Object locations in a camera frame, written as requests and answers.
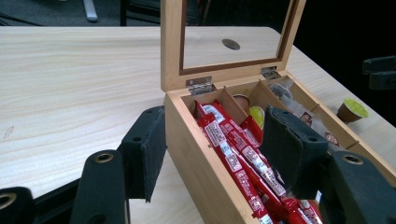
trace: open box lid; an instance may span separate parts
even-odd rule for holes
[[[163,91],[186,88],[193,79],[213,83],[286,68],[305,0],[289,0],[280,33],[269,27],[185,26],[187,1],[161,1]]]

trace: wooden box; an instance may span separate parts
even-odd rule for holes
[[[305,0],[290,0],[281,33],[264,27],[184,27],[186,4],[186,0],[162,0],[161,69],[162,89],[166,92],[166,144],[205,223],[258,223],[258,220],[252,218],[248,203],[194,120],[194,100],[210,103],[218,99],[238,123],[247,114],[233,94],[245,94],[251,103],[262,108],[271,104],[286,109],[268,88],[286,79],[293,80],[290,91],[294,99],[320,115],[342,147],[369,158],[396,186],[393,169],[285,70]],[[224,39],[234,40],[241,49],[227,49],[221,43]],[[187,86],[201,81],[210,82],[214,90],[192,95]]]

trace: dark floor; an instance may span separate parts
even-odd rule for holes
[[[87,21],[83,0],[0,0],[0,25],[120,26],[120,1],[93,2],[98,22]],[[279,30],[288,2],[212,0],[205,22],[244,25],[246,21],[250,24],[260,21],[261,25]],[[307,0],[294,45],[396,127],[396,90],[370,90],[369,76],[361,73],[363,60],[396,55],[395,11],[393,0],[358,5],[341,0]],[[2,15],[23,21],[5,19]],[[127,25],[159,24],[128,19]]]

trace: metal hinge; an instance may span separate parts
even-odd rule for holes
[[[280,74],[276,71],[276,67],[262,68],[262,75],[265,79],[275,79],[280,77]]]
[[[198,77],[186,81],[186,87],[189,89],[191,95],[199,95],[202,93],[211,92],[215,89],[212,84],[212,77]]]

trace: light wood tabletop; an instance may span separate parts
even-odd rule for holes
[[[160,27],[0,29],[0,189],[34,197],[80,178],[94,152],[116,149],[140,114],[162,105]],[[287,69],[331,111],[358,99],[293,47]],[[370,117],[347,126],[396,167],[396,129]],[[166,153],[151,203],[131,223],[203,223]]]

